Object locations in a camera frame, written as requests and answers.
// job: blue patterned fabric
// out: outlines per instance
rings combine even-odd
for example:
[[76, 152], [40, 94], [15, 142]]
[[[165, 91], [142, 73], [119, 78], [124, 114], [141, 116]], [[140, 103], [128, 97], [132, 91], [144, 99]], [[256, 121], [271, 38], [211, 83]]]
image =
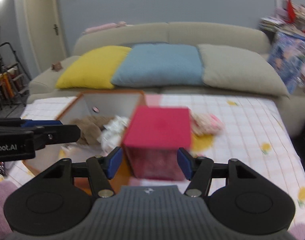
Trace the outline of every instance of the blue patterned fabric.
[[305, 40], [277, 33], [268, 63], [276, 70], [288, 92], [292, 94], [305, 63]]
[[194, 46], [138, 44], [117, 69], [111, 83], [123, 87], [202, 86], [203, 68]]

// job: door frame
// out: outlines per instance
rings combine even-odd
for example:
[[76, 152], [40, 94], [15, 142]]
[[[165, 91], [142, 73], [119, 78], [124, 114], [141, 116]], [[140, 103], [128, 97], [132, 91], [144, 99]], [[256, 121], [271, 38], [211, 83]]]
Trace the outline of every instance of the door frame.
[[[59, 41], [60, 41], [60, 45], [62, 47], [62, 50], [64, 52], [64, 56], [65, 56], [65, 58], [67, 58], [67, 49], [66, 49], [66, 46], [65, 46], [65, 43], [64, 43], [63, 29], [62, 29], [61, 21], [60, 21], [60, 18], [59, 18], [58, 1], [57, 0], [53, 0], [53, 1], [54, 1], [53, 8], [54, 8], [54, 12], [55, 12], [55, 19], [56, 19], [56, 21], [58, 23], [59, 29], [61, 30], [60, 33], [59, 33]], [[31, 34], [30, 34], [30, 29], [29, 29], [29, 24], [28, 24], [28, 15], [27, 15], [26, 0], [24, 0], [24, 12], [25, 12], [25, 20], [26, 20], [26, 27], [27, 27], [28, 39], [29, 39], [30, 47], [32, 48], [33, 55], [34, 55], [35, 62], [36, 62], [36, 65], [38, 67], [39, 73], [42, 73], [43, 71], [41, 70], [41, 68], [39, 66], [38, 58], [36, 56], [35, 48], [34, 48], [34, 45], [33, 45], [33, 42], [32, 42], [33, 40], [32, 40]]]

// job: sofa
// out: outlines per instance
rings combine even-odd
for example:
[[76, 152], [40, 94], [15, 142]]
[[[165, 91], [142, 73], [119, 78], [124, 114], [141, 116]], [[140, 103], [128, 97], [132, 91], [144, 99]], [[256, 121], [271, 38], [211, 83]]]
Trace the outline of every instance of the sofa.
[[[137, 43], [187, 44], [196, 46], [207, 43], [227, 45], [260, 54], [267, 59], [271, 49], [268, 37], [261, 31], [233, 25], [204, 22], [170, 22], [149, 23], [103, 30], [81, 36], [74, 47], [72, 56], [61, 61], [63, 69], [55, 72], [50, 68], [34, 78], [29, 84], [30, 96], [27, 103], [36, 99], [74, 96], [85, 88], [56, 89], [58, 78], [79, 56], [84, 53], [108, 45], [131, 47]], [[146, 93], [160, 94], [211, 94], [253, 96], [271, 99], [275, 102], [290, 137], [297, 136], [305, 124], [305, 96], [271, 96], [241, 91], [224, 90], [209, 86], [164, 86], [143, 88]]]

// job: sofa backrest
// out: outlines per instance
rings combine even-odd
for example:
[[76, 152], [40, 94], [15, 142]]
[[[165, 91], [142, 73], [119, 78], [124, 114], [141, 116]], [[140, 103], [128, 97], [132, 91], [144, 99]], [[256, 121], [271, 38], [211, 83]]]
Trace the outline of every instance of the sofa backrest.
[[248, 49], [259, 54], [268, 53], [270, 43], [262, 31], [218, 23], [171, 22], [169, 43], [227, 45]]
[[98, 31], [81, 36], [73, 55], [82, 54], [107, 45], [167, 42], [170, 44], [208, 43], [249, 49], [259, 54], [268, 53], [270, 43], [261, 31], [218, 23], [171, 22], [148, 23]]
[[77, 40], [73, 55], [81, 56], [92, 49], [108, 45], [168, 42], [168, 28], [167, 23], [147, 23], [86, 34]]

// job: red box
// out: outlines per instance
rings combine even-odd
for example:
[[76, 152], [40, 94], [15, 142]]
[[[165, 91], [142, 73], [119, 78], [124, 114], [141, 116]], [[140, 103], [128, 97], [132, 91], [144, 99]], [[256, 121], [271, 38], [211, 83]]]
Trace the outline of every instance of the red box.
[[184, 179], [177, 150], [190, 142], [188, 108], [146, 106], [137, 108], [123, 140], [135, 177], [164, 180]]

